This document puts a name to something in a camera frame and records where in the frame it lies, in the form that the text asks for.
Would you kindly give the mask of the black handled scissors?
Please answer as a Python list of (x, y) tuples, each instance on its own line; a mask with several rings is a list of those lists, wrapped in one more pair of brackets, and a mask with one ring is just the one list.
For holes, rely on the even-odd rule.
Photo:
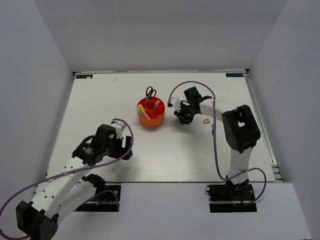
[(152, 86), (147, 87), (145, 90), (145, 102), (150, 100), (151, 98), (154, 98), (157, 94), (157, 90), (154, 89)]

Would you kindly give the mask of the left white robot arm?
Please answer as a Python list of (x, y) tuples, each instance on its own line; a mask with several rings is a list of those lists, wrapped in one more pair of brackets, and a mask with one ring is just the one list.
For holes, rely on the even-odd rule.
[(16, 207), (17, 227), (32, 240), (50, 240), (59, 224), (80, 205), (102, 199), (106, 193), (106, 181), (92, 169), (97, 168), (104, 157), (113, 162), (128, 160), (132, 155), (134, 137), (123, 137), (129, 125), (119, 118), (110, 125), (102, 124), (94, 135), (86, 137), (72, 152), (60, 176), (29, 202), (21, 201)]

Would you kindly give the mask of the yellow pink highlighter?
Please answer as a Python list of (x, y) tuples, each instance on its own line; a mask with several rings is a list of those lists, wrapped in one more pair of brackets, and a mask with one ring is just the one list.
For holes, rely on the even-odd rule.
[(151, 120), (150, 116), (147, 114), (146, 110), (144, 107), (139, 104), (136, 108), (137, 113), (142, 116), (144, 119)]

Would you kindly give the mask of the beige barcode eraser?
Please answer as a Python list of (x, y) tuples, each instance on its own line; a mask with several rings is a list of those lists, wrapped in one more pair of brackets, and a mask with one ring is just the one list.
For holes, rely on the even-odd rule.
[(203, 120), (203, 123), (204, 123), (204, 124), (209, 124), (210, 122), (211, 122), (211, 121), (210, 121), (209, 119), (204, 119), (204, 120)]

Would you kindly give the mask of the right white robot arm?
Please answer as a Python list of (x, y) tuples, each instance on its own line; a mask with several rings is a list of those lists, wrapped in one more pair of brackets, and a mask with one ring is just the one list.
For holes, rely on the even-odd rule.
[[(215, 100), (211, 96), (202, 96), (196, 87), (184, 91), (185, 100), (170, 96), (168, 107), (174, 108), (174, 115), (180, 124), (190, 124), (195, 115), (212, 117), (212, 136), (215, 165), (218, 176), (225, 181), (226, 195), (236, 200), (243, 195), (249, 185), (249, 161), (253, 148), (261, 138), (261, 132), (248, 105), (232, 106)], [(223, 124), (226, 142), (230, 147), (230, 165), (225, 177), (221, 175), (216, 142), (216, 122)]]

